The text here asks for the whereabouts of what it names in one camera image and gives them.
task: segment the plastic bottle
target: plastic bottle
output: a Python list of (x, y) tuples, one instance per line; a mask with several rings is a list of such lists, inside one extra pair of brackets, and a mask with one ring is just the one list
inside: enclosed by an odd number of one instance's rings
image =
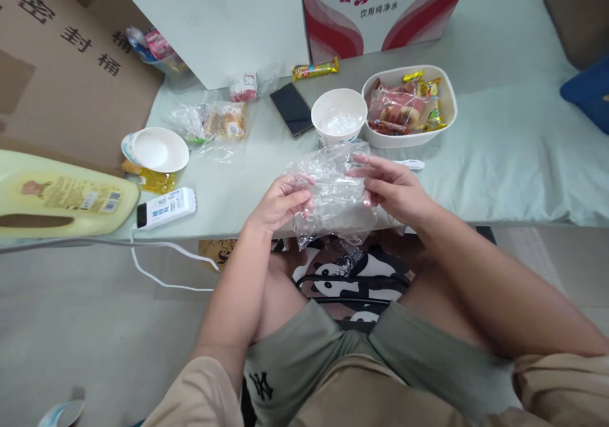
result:
[(43, 157), (0, 150), (0, 237), (102, 235), (137, 205), (122, 178)]

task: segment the gray floor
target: gray floor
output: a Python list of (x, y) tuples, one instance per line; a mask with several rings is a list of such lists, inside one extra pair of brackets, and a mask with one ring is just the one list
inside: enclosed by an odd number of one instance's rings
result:
[[(566, 293), (609, 334), (609, 230), (495, 228), (501, 247)], [(196, 242), (180, 242), (196, 252)], [(138, 250), (166, 282), (212, 287), (217, 276), (170, 249)], [(36, 425), (74, 390), (79, 427), (129, 426), (162, 398), (188, 358), (209, 293), (165, 289), (127, 249), (43, 249), (1, 257), (0, 417)]]

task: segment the thigh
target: thigh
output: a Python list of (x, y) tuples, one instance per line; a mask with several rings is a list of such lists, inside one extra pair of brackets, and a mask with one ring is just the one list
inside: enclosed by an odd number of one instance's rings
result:
[(279, 330), (307, 304), (307, 298), (292, 282), (292, 274), (300, 261), (299, 255), (290, 251), (271, 253), (254, 343)]
[(317, 302), (309, 301), (248, 349), (245, 377), (258, 423), (288, 425), (329, 367), (352, 353), (378, 358), (363, 334), (344, 332)]
[(379, 319), (370, 342), (408, 384), (444, 399), (470, 420), (520, 406), (511, 360), (478, 326), (417, 237), (401, 240), (412, 286)]

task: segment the black smartphone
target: black smartphone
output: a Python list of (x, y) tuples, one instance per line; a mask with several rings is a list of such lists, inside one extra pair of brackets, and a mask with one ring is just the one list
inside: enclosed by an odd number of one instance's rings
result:
[(292, 83), (272, 93), (271, 99), (293, 136), (313, 127), (311, 110)]

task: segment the khaki shorts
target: khaki shorts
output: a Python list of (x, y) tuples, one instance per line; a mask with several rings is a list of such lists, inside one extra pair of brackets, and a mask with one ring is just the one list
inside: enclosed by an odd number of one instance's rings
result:
[(434, 393), (477, 423), (520, 407), (511, 360), (464, 343), (393, 302), (368, 336), (342, 330), (311, 300), (286, 325), (250, 346), (245, 375), (258, 424), (285, 426), (339, 358), (366, 354), (408, 385)]

